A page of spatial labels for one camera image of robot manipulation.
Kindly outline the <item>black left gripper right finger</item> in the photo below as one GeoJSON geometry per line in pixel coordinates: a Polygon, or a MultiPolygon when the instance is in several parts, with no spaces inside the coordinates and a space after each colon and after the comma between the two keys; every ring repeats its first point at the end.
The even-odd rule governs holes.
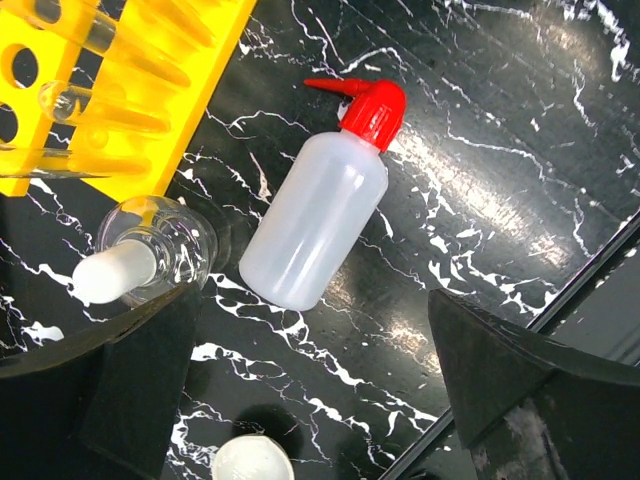
{"type": "Polygon", "coordinates": [[[446,290],[430,292],[428,320],[460,443],[478,478],[638,478],[638,369],[446,290]]]}

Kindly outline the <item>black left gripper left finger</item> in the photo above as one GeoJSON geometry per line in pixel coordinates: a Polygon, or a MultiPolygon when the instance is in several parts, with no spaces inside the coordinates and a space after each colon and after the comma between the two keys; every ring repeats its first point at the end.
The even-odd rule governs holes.
{"type": "Polygon", "coordinates": [[[3,358],[2,478],[159,478],[200,310],[198,288],[176,287],[3,358]]]}

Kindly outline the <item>clear test tube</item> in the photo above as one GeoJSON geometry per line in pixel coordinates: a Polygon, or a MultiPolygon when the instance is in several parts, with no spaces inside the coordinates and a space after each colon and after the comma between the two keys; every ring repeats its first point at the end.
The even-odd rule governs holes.
{"type": "Polygon", "coordinates": [[[101,178],[114,172],[113,164],[70,150],[1,146],[2,179],[101,178]]]}
{"type": "Polygon", "coordinates": [[[39,107],[49,119],[68,125],[87,118],[84,112],[91,98],[91,89],[60,80],[44,83],[37,95],[39,107]]]}
{"type": "Polygon", "coordinates": [[[116,23],[85,1],[35,0],[32,22],[98,55],[105,55],[115,39],[116,23]]]}

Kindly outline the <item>yellow test tube rack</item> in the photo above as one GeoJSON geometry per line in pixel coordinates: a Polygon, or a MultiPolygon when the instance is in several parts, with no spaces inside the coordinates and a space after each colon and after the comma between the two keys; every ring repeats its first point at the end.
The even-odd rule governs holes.
{"type": "MultiPolygon", "coordinates": [[[[105,55],[32,22],[33,1],[1,5],[1,105],[16,131],[2,145],[83,153],[114,174],[81,178],[115,201],[163,195],[254,9],[251,1],[129,1],[105,55]],[[49,119],[39,88],[92,90],[77,125],[49,119]]],[[[32,180],[2,179],[9,197],[32,180]]]]}

